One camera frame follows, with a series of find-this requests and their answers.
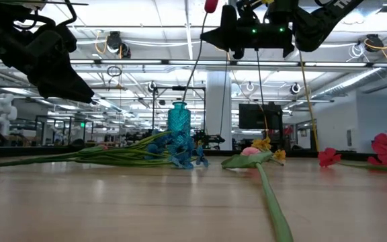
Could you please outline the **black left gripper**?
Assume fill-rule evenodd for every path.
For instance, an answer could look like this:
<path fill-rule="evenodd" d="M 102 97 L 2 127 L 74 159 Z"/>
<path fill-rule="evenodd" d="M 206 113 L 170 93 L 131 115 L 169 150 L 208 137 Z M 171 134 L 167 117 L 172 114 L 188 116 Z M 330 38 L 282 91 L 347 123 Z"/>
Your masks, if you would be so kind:
<path fill-rule="evenodd" d="M 38 86 L 42 97 L 92 102 L 95 93 L 70 64 L 69 53 L 76 49 L 77 40 L 66 26 L 46 24 L 34 33 L 11 27 L 10 33 L 8 65 Z"/>

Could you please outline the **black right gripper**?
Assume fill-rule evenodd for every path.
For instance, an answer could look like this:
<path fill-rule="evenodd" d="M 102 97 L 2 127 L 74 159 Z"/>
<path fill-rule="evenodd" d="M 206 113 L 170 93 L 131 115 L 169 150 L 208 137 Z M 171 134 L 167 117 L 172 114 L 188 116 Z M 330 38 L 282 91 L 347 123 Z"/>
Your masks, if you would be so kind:
<path fill-rule="evenodd" d="M 224 5 L 220 26 L 202 33 L 200 39 L 219 49 L 229 50 L 230 37 L 236 30 L 235 59 L 243 58 L 247 48 L 282 49 L 286 57 L 294 51 L 289 22 L 295 4 L 293 0 L 239 0 L 236 9 Z"/>

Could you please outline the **yellow artificial flower bunch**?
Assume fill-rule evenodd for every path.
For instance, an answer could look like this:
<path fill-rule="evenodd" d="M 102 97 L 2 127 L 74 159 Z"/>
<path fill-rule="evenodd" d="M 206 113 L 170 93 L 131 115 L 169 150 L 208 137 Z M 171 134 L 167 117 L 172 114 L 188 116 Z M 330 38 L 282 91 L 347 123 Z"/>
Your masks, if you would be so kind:
<path fill-rule="evenodd" d="M 282 149 L 277 149 L 275 151 L 272 151 L 271 139 L 268 136 L 265 139 L 255 139 L 251 146 L 261 152 L 266 152 L 266 151 L 271 152 L 271 161 L 281 166 L 285 165 L 286 152 Z"/>

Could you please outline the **pink artificial tulip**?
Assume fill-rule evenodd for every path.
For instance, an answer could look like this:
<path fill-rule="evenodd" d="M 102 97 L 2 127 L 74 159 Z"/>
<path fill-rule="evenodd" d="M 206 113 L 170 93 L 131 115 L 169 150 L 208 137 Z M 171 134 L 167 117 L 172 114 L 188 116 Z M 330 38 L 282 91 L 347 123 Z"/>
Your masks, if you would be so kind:
<path fill-rule="evenodd" d="M 262 151 L 249 155 L 233 155 L 221 163 L 223 169 L 250 169 L 255 168 L 259 172 L 265 201 L 271 217 L 275 240 L 277 242 L 294 242 L 290 226 L 280 208 L 280 204 L 268 180 L 267 174 L 262 166 L 264 162 L 275 162 L 284 166 L 286 152 L 284 150 Z"/>

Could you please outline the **blue artificial flower bunch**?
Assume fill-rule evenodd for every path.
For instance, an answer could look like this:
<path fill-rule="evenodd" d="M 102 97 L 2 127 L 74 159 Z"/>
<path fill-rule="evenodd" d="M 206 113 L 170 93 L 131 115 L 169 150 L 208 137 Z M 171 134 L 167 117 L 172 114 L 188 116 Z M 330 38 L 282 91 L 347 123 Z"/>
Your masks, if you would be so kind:
<path fill-rule="evenodd" d="M 108 165 L 116 167 L 158 167 L 174 166 L 192 169 L 195 165 L 208 166 L 203 148 L 196 148 L 194 140 L 189 137 L 184 145 L 173 144 L 170 131 L 156 132 L 127 147 L 88 147 L 74 153 L 37 157 L 0 163 L 0 167 L 18 165 L 75 162 L 82 164 Z"/>

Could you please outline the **red artificial flower bunch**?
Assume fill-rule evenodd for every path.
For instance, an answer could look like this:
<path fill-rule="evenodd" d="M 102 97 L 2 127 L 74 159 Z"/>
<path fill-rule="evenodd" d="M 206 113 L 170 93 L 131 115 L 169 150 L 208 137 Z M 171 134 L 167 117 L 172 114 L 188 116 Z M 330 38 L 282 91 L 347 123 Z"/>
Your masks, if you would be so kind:
<path fill-rule="evenodd" d="M 338 154 L 333 148 L 326 148 L 318 153 L 319 165 L 329 167 L 334 164 L 340 164 L 348 167 L 362 168 L 376 171 L 387 171 L 387 134 L 380 133 L 372 141 L 372 149 L 376 157 L 368 157 L 366 164 L 342 163 L 342 154 Z"/>

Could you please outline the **teal glass vase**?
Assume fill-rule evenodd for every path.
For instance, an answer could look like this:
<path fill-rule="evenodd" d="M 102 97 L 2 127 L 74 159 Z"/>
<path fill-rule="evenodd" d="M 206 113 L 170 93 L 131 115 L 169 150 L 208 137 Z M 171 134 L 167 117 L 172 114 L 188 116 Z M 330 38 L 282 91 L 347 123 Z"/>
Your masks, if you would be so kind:
<path fill-rule="evenodd" d="M 174 102 L 168 111 L 167 128 L 171 131 L 173 144 L 184 145 L 190 137 L 191 112 L 185 102 Z"/>

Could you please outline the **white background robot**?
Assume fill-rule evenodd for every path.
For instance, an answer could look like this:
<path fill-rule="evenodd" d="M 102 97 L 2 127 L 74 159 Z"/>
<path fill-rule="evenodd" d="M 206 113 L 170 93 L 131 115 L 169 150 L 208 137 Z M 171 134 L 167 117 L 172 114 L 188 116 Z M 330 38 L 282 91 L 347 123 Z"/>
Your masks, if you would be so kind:
<path fill-rule="evenodd" d="M 12 105 L 13 100 L 13 94 L 0 94 L 0 133 L 3 136 L 9 134 L 10 122 L 17 118 L 17 108 Z"/>

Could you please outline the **white square column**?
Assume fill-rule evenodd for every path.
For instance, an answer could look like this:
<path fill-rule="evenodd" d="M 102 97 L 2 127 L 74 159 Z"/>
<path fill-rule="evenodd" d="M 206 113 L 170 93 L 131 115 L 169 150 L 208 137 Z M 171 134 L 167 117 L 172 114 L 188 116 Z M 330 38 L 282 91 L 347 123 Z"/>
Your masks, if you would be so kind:
<path fill-rule="evenodd" d="M 232 150 L 231 81 L 225 71 L 211 71 L 206 80 L 206 128 L 209 135 L 219 134 L 225 141 L 223 151 Z"/>

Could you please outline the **long ceiling light strip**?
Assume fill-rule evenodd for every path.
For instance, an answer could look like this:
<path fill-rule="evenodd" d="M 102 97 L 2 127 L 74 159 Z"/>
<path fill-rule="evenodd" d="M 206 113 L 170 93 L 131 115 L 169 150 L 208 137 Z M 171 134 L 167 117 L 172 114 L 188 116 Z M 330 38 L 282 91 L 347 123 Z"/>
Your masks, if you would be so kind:
<path fill-rule="evenodd" d="M 72 65 L 181 65 L 193 66 L 220 66 L 229 64 L 232 66 L 263 67 L 300 67 L 299 61 L 253 61 L 253 60 L 104 60 L 104 59 L 73 59 Z M 349 68 L 387 68 L 387 63 L 350 63 L 350 62 L 304 62 L 306 67 L 349 67 Z"/>

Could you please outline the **black monitor screen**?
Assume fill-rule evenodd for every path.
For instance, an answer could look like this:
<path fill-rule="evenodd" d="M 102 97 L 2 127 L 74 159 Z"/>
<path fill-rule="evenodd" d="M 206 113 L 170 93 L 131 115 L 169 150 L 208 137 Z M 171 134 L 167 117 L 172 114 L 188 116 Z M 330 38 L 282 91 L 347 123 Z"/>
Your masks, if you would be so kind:
<path fill-rule="evenodd" d="M 239 104 L 239 128 L 280 130 L 283 128 L 283 112 L 273 102 L 264 104 Z"/>

